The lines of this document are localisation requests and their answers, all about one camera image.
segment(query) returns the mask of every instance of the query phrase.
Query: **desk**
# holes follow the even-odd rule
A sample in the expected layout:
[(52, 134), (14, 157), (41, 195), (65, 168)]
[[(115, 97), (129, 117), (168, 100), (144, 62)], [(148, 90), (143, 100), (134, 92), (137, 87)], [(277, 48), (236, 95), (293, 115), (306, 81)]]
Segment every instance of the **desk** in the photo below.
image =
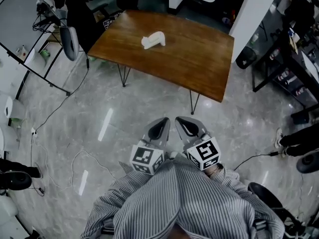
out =
[[(279, 66), (270, 74), (268, 74), (268, 66), (271, 62), (269, 56), (271, 53), (280, 47), (280, 55), (283, 63), (279, 64)], [(278, 75), (282, 74), (287, 68), (297, 76), (297, 78), (302, 82), (303, 86), (305, 86), (313, 95), (313, 97), (318, 102), (316, 105), (306, 108), (304, 104), (302, 104), (295, 96), (295, 91), (289, 91), (287, 88), (281, 85), (287, 92), (289, 92), (303, 107), (304, 109), (298, 113), (292, 114), (292, 118), (297, 118), (297, 116), (302, 115), (304, 113), (308, 113), (314, 109), (319, 108), (319, 82), (318, 75), (315, 75), (316, 70), (311, 68), (309, 63), (310, 61), (304, 62), (305, 57), (303, 55), (302, 49), (298, 49), (298, 54), (296, 54), (291, 46), (289, 45), (289, 36), (287, 31), (282, 31), (279, 35), (278, 39), (272, 45), (272, 47), (266, 52), (266, 54), (256, 63), (254, 70), (258, 70), (261, 68), (263, 64), (266, 65), (266, 77), (265, 79), (258, 85), (255, 86), (254, 77), (253, 77), (253, 91), (259, 91), (263, 86), (265, 86), (268, 82), (275, 79)]]
[[(156, 31), (165, 34), (166, 46), (144, 50), (142, 37)], [(127, 10), (88, 55), (162, 78), (197, 92), (198, 97), (201, 94), (222, 102), (233, 46), (233, 37), (211, 27), (169, 14)], [(128, 74), (122, 78), (120, 67), (119, 72), (125, 87)]]

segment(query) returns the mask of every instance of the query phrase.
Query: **person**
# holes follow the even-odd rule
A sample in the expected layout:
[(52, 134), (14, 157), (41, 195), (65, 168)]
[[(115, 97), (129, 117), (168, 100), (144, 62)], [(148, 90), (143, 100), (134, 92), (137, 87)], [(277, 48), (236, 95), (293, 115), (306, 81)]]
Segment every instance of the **person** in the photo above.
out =
[[(126, 176), (98, 198), (82, 239), (102, 230), (114, 238), (282, 238), (284, 224), (256, 195), (247, 191), (236, 172), (213, 165), (204, 172), (178, 154), (154, 176), (121, 163)], [(256, 231), (263, 220), (266, 230)]]
[(274, 146), (281, 150), (274, 153), (282, 156), (302, 156), (319, 148), (318, 135), (319, 124), (314, 124), (291, 135), (283, 135), (281, 128), (277, 129)]
[[(35, 166), (36, 167), (28, 167), (18, 162), (12, 162), (7, 159), (0, 158), (0, 189), (24, 189), (23, 182), (26, 181), (27, 178), (23, 173), (14, 173), (15, 171), (24, 172), (32, 178), (42, 178), (39, 165), (35, 163)], [(5, 173), (11, 171), (13, 173), (8, 174), (9, 177), (6, 177)]]

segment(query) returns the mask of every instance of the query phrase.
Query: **metal hairpin table leg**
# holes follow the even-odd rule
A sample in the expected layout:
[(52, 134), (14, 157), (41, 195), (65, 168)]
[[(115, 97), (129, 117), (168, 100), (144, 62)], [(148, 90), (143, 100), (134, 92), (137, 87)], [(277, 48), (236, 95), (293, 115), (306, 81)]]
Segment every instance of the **metal hairpin table leg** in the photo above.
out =
[(195, 112), (195, 109), (196, 109), (197, 102), (198, 102), (198, 99), (199, 99), (199, 95), (200, 95), (200, 94), (198, 94), (198, 96), (197, 96), (194, 109), (193, 109), (193, 100), (192, 100), (192, 98), (191, 98), (191, 90), (189, 90), (189, 95), (190, 95), (190, 105), (191, 105), (191, 113), (190, 113), (190, 114), (194, 115), (194, 112)]
[(128, 73), (126, 74), (126, 66), (124, 67), (124, 76), (122, 77), (122, 73), (121, 73), (121, 70), (120, 70), (120, 66), (118, 64), (118, 68), (119, 68), (119, 73), (120, 73), (120, 76), (121, 76), (121, 81), (122, 81), (122, 85), (123, 87), (125, 87), (125, 83), (126, 83), (126, 80), (128, 79), (128, 76), (129, 76), (129, 73), (130, 73), (130, 68), (129, 68), (129, 71)]

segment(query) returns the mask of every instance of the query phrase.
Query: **black desk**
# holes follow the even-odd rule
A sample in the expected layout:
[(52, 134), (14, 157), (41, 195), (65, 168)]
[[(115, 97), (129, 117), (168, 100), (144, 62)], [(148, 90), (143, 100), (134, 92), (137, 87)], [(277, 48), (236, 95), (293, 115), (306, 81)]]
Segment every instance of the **black desk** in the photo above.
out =
[[(278, 57), (271, 61), (269, 57), (272, 54), (272, 52), (277, 48), (280, 48), (280, 55), (278, 55)], [(278, 63), (278, 67), (276, 67), (275, 70), (273, 70), (269, 74), (270, 66), (274, 65), (274, 63)], [(265, 79), (259, 85), (255, 86), (254, 71), (260, 70), (263, 65), (265, 65)], [(288, 93), (290, 93), (304, 107), (302, 111), (292, 114), (291, 116), (296, 117), (319, 108), (319, 82), (315, 79), (315, 77), (305, 66), (302, 55), (302, 49), (298, 49), (298, 54), (296, 54), (293, 51), (292, 47), (289, 44), (289, 36), (287, 34), (287, 31), (283, 31), (279, 35), (278, 39), (274, 42), (272, 47), (256, 63), (253, 69), (253, 91), (259, 91), (267, 83), (269, 83), (270, 81), (274, 80), (277, 76), (282, 74), (287, 68), (294, 75), (297, 76), (297, 78), (302, 82), (303, 86), (305, 86), (317, 100), (316, 105), (306, 108), (306, 106), (296, 98), (293, 92), (289, 91), (287, 88), (281, 85), (281, 87), (283, 87)]]

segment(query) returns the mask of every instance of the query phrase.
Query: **black trousers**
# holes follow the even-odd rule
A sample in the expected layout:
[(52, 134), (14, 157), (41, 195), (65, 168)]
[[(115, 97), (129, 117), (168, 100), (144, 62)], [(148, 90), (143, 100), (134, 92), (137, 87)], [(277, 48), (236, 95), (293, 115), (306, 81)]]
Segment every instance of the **black trousers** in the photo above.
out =
[(22, 165), (17, 162), (11, 162), (6, 159), (0, 158), (0, 170), (4, 173), (10, 170), (19, 170), (26, 172), (28, 175), (30, 175), (33, 178), (40, 178), (40, 173), (37, 167), (27, 167), (25, 165)]
[(312, 125), (304, 128), (291, 135), (284, 136), (280, 144), (288, 147), (286, 150), (287, 155), (302, 156), (312, 150), (319, 148), (319, 124)]

